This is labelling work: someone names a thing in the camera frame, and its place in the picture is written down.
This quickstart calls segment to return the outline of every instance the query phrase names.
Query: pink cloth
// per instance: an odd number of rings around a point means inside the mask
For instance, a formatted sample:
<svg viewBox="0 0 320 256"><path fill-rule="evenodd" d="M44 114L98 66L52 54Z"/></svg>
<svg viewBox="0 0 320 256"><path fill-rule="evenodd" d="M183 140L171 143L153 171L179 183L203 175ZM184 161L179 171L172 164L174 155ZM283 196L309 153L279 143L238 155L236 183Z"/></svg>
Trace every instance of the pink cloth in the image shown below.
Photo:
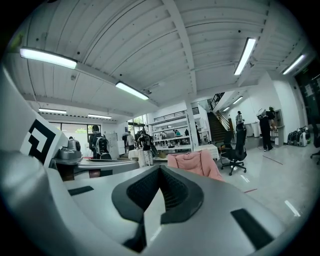
<svg viewBox="0 0 320 256"><path fill-rule="evenodd" d="M205 149L186 154L168 154L168 167L180 168L185 171L206 176L224 182L210 152Z"/></svg>

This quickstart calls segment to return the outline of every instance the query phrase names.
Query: gray floor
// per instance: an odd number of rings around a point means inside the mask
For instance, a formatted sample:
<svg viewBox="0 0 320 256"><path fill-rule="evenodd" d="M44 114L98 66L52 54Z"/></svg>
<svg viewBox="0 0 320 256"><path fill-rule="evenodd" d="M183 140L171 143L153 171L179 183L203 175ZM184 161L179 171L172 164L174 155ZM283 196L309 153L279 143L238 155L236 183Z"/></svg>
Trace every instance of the gray floor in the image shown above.
<svg viewBox="0 0 320 256"><path fill-rule="evenodd" d="M247 150L246 173L238 168L229 176L230 167L221 170L220 161L217 166L226 182L243 192L249 191L248 196L269 208L289 226L299 217L285 201L302 216L314 205L318 195L320 165L316 165L317 157L310 159L317 151L313 144L306 147L285 145L267 152L256 147Z"/></svg>

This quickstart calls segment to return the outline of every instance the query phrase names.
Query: white ceiling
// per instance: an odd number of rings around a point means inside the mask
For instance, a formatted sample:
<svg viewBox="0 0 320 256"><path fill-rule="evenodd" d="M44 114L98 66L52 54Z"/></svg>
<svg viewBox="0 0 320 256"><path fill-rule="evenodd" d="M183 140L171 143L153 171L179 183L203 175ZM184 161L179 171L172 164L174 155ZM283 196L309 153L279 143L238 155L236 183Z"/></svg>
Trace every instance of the white ceiling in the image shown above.
<svg viewBox="0 0 320 256"><path fill-rule="evenodd" d="M76 116L125 121L189 94L256 84L265 70L281 72L300 54L315 53L297 21L268 0L58 0L44 3L22 25L4 59L19 91L40 103L69 106ZM248 37L257 44L242 75L234 76ZM22 59L22 46L76 59L101 79ZM141 100L108 81L124 81Z"/></svg>

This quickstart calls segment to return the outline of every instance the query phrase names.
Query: ceiling panel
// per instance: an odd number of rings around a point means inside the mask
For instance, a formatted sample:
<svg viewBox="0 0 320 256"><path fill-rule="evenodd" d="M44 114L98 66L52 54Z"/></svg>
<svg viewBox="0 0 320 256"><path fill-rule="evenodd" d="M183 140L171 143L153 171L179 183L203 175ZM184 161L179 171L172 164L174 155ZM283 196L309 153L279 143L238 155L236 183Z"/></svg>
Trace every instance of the ceiling panel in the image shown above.
<svg viewBox="0 0 320 256"><path fill-rule="evenodd" d="M203 90L221 85L234 84L238 79L238 76L235 76L234 72L234 65L199 70L195 73L197 88L198 90Z"/></svg>
<svg viewBox="0 0 320 256"><path fill-rule="evenodd" d="M152 90L152 98L162 104L166 101L181 98L192 91L191 79L189 74L184 74L167 81L164 86L158 86Z"/></svg>

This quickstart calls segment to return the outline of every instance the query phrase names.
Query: staircase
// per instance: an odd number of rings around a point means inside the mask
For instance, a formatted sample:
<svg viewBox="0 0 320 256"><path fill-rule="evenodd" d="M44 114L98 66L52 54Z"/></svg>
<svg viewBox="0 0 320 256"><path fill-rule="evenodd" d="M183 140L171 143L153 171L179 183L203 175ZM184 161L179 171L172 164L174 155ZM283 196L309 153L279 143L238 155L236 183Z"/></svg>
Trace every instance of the staircase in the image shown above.
<svg viewBox="0 0 320 256"><path fill-rule="evenodd" d="M207 113L210 126L211 140L215 143L223 142L227 130L221 124L216 115L212 112Z"/></svg>

